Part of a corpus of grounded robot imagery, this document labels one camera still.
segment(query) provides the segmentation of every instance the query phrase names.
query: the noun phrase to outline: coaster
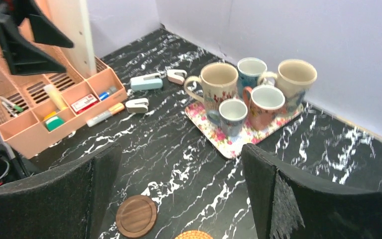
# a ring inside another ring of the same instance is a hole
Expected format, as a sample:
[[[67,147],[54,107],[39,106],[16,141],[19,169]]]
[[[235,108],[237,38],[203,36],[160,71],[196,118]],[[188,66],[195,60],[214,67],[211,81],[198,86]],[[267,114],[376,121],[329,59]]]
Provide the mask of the coaster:
[[[140,238],[156,224],[156,204],[147,196],[136,195],[125,200],[116,213],[116,226],[127,238]]]
[[[267,136],[281,128],[283,125],[298,116],[302,110],[301,104],[292,116],[277,117],[267,128],[256,131],[252,128],[248,120],[245,121],[242,131],[235,137],[227,137],[222,130],[212,124],[205,115],[204,105],[201,102],[195,102],[185,108],[185,114],[200,129],[208,140],[219,152],[228,159],[233,159],[241,155],[242,146],[246,143],[257,144]]]
[[[187,231],[187,232],[180,234],[175,239],[213,239],[213,238],[205,232]]]

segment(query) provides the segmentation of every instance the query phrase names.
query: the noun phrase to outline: floral tray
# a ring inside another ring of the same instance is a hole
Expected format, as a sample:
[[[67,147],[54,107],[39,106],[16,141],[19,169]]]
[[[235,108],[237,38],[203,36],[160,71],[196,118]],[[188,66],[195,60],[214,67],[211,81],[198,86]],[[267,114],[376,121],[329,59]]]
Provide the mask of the floral tray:
[[[265,139],[271,133],[278,130],[280,127],[294,119],[303,110],[300,105],[292,116],[277,117],[266,129],[256,131],[248,122],[245,122],[242,131],[238,136],[227,137],[219,127],[212,124],[205,116],[204,105],[200,102],[195,102],[185,108],[185,114],[191,121],[200,129],[200,131],[210,140],[214,147],[228,159],[233,159],[241,155],[242,146],[246,143],[257,144]]]

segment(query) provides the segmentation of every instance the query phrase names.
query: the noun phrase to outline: blue mug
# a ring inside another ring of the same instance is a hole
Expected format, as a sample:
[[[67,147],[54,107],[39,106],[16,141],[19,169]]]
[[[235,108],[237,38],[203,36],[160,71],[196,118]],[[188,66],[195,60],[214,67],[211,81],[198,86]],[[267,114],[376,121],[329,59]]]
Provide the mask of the blue mug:
[[[207,112],[207,118],[219,126],[229,137],[239,135],[248,114],[248,108],[242,100],[227,99],[220,106],[219,111]]]
[[[245,87],[254,88],[257,86],[258,78],[265,72],[267,72],[267,65],[264,61],[254,58],[247,57],[238,61],[238,95],[242,98],[242,92]]]

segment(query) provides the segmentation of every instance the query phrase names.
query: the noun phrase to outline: mug rim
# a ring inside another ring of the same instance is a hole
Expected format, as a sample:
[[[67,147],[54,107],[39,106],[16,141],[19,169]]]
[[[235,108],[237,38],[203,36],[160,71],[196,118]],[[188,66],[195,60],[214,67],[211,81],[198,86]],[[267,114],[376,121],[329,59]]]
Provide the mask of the mug rim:
[[[221,66],[226,66],[228,68],[231,68],[234,70],[234,80],[229,82],[229,83],[226,83],[226,84],[213,84],[213,83],[210,83],[208,82],[206,79],[203,78],[203,72],[207,70],[207,68],[210,68],[210,67],[213,67],[215,65],[221,65]],[[213,87],[228,87],[228,86],[233,86],[234,84],[237,83],[238,81],[238,71],[236,70],[236,68],[229,64],[229,63],[225,63],[225,62],[213,62],[213,63],[209,63],[207,65],[205,65],[202,69],[201,69],[201,72],[200,72],[200,75],[199,75],[199,78],[205,83],[205,84],[208,84],[210,86],[213,86]]]
[[[260,73],[256,73],[256,74],[249,74],[249,73],[242,71],[241,68],[239,67],[239,65],[241,65],[243,62],[248,61],[248,60],[254,60],[254,61],[262,63],[264,65],[264,68],[265,68],[264,71],[262,71]],[[263,60],[256,58],[256,57],[245,57],[245,58],[242,58],[241,60],[238,61],[238,63],[236,64],[236,68],[238,68],[238,71],[242,72],[242,74],[245,74],[247,76],[260,76],[261,74],[263,74],[264,72],[267,71],[267,64]]]
[[[262,106],[262,105],[260,105],[259,103],[255,102],[255,100],[254,100],[254,96],[253,96],[253,95],[254,95],[254,92],[256,92],[257,90],[263,89],[263,88],[273,89],[273,90],[275,90],[276,92],[278,92],[278,93],[281,95],[281,97],[282,97],[282,102],[281,102],[278,106],[276,106],[276,107],[266,107],[266,106]],[[257,107],[260,107],[260,108],[265,109],[265,110],[268,110],[268,111],[274,111],[274,110],[278,110],[278,109],[280,109],[281,107],[283,107],[283,106],[285,105],[286,98],[285,98],[285,95],[283,94],[283,92],[282,92],[279,88],[277,88],[277,87],[275,87],[275,86],[270,86],[270,85],[260,85],[260,86],[255,87],[255,88],[251,91],[251,101],[252,101]]]
[[[309,81],[294,81],[294,80],[291,80],[289,79],[288,77],[285,77],[282,73],[281,73],[281,67],[285,64],[288,64],[288,63],[291,63],[291,62],[297,62],[297,63],[302,63],[303,65],[311,68],[311,70],[315,73],[314,74],[314,77],[309,80]],[[306,85],[310,85],[312,83],[314,83],[316,80],[317,80],[317,70],[315,69],[315,67],[313,65],[311,65],[309,62],[306,62],[304,60],[300,60],[300,59],[287,59],[287,60],[284,60],[282,61],[279,66],[278,66],[278,73],[279,75],[286,81],[294,84],[294,85],[300,85],[300,86],[306,86]]]
[[[231,119],[231,118],[228,118],[228,117],[225,117],[223,114],[222,114],[222,111],[221,111],[221,108],[222,106],[227,103],[227,102],[232,102],[232,101],[237,101],[239,103],[241,103],[244,107],[245,107],[245,114],[239,118],[236,118],[236,119]],[[222,116],[222,118],[226,119],[226,120],[229,120],[229,121],[233,121],[233,122],[236,122],[236,121],[240,121],[240,120],[243,120],[245,119],[245,117],[247,117],[248,115],[248,107],[247,105],[240,99],[237,99],[237,98],[231,98],[231,99],[227,99],[227,100],[224,100],[222,101],[222,103],[220,103],[219,105],[219,114]]]

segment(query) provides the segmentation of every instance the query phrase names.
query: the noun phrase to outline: green pen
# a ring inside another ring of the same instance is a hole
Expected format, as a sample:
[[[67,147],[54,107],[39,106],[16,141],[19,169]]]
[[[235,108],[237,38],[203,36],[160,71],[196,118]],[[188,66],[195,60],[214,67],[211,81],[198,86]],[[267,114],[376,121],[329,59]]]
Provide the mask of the green pen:
[[[5,103],[7,103],[8,105],[10,105],[12,108],[16,109],[16,110],[17,110],[18,112],[20,112],[20,113],[24,111],[20,106],[14,104],[13,102],[11,102],[11,101],[5,99],[5,98],[2,97],[2,96],[0,96],[0,100],[3,101],[3,102],[5,102]]]

